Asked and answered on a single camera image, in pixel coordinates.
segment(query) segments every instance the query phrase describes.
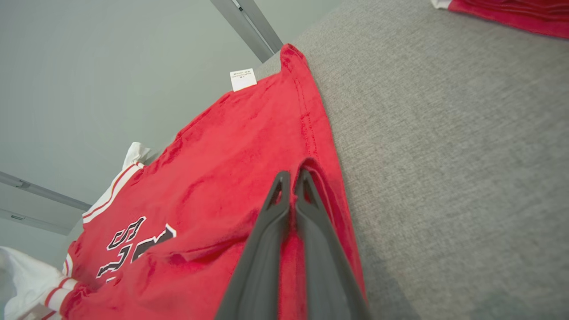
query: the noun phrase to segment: seam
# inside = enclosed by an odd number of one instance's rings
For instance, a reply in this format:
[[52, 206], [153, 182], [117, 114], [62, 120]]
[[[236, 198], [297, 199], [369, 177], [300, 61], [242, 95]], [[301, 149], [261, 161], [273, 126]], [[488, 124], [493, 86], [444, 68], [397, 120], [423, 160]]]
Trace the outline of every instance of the seam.
[[[316, 138], [314, 136], [314, 128], [312, 127], [312, 120], [310, 119], [310, 112], [308, 112], [308, 108], [306, 106], [306, 103], [304, 103], [306, 101], [306, 99], [304, 98], [304, 91], [300, 87], [299, 79], [292, 72], [291, 72], [291, 76], [292, 76], [292, 79], [293, 79], [295, 87], [296, 87], [296, 94], [299, 96], [299, 103], [301, 103], [302, 107], [304, 107], [304, 116], [302, 117], [302, 120], [301, 120], [302, 126], [303, 127], [307, 126], [308, 130], [310, 131], [309, 133], [306, 132], [304, 134], [304, 141], [306, 142], [306, 145], [308, 146], [308, 154], [311, 157], [318, 158], [318, 149], [316, 148]], [[304, 117], [307, 118], [306, 122], [308, 122], [308, 125], [305, 124]], [[310, 135], [312, 137], [312, 147], [314, 148], [314, 152], [312, 152], [312, 149], [310, 148], [310, 141], [309, 141], [308, 135]]]

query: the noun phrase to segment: red jersey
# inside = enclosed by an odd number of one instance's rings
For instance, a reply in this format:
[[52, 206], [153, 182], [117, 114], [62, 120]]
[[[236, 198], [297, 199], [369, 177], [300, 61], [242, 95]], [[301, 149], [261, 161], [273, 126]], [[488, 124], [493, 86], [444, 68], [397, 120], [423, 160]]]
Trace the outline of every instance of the red jersey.
[[[82, 284], [60, 299], [64, 318], [213, 319], [274, 177], [287, 170], [294, 186], [301, 167], [316, 178], [365, 292], [318, 89], [295, 47], [282, 48], [281, 65], [223, 95], [151, 165], [127, 163], [83, 214], [64, 268]], [[279, 318], [305, 318], [304, 252], [294, 230], [282, 245], [279, 282]]]

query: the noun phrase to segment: gray upholstery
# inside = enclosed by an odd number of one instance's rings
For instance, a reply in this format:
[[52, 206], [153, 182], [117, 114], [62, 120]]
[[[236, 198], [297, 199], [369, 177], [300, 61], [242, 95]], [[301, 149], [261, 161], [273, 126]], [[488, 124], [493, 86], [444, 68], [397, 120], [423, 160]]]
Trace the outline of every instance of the gray upholstery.
[[367, 0], [293, 44], [331, 122], [375, 318], [569, 318], [568, 41]]

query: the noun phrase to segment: white fabric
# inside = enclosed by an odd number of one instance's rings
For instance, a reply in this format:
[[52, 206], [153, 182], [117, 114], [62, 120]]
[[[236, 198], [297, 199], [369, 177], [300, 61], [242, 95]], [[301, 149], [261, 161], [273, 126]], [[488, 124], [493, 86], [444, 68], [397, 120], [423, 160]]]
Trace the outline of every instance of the white fabric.
[[126, 157], [124, 163], [122, 164], [122, 169], [126, 170], [137, 161], [144, 162], [148, 153], [150, 153], [150, 148], [144, 147], [144, 145], [140, 142], [133, 142], [130, 145], [129, 151], [126, 152]]
[[452, 0], [431, 0], [433, 7], [437, 9], [448, 9]]
[[[43, 306], [46, 296], [66, 278], [55, 267], [36, 260], [17, 250], [0, 247], [0, 292], [9, 293], [10, 300], [4, 308], [5, 320], [41, 319], [51, 312]], [[58, 290], [50, 306], [59, 311], [61, 302], [77, 283], [69, 279]]]

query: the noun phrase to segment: red fabric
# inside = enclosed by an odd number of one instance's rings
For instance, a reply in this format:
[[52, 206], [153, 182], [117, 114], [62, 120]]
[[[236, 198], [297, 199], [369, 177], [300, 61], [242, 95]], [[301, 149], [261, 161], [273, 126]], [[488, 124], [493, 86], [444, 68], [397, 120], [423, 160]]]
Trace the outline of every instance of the red fabric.
[[[274, 177], [289, 171], [292, 188], [303, 167], [315, 178], [365, 295], [344, 182], [318, 89], [295, 47], [282, 48], [281, 65], [280, 73], [257, 85], [223, 95], [156, 161], [137, 171], [105, 212], [84, 225], [69, 249], [73, 277], [84, 284], [64, 300], [64, 317], [213, 319]], [[307, 312], [304, 251], [294, 216], [281, 250], [279, 318], [286, 320], [306, 319]], [[128, 229], [141, 217], [136, 232]], [[148, 239], [159, 242], [166, 231], [173, 239], [129, 263], [134, 248]], [[124, 234], [123, 243], [109, 248]], [[119, 253], [128, 245], [121, 267], [96, 278], [102, 266], [122, 259]], [[106, 283], [109, 277], [115, 278]]]
[[568, 0], [452, 0], [451, 11], [569, 39]]

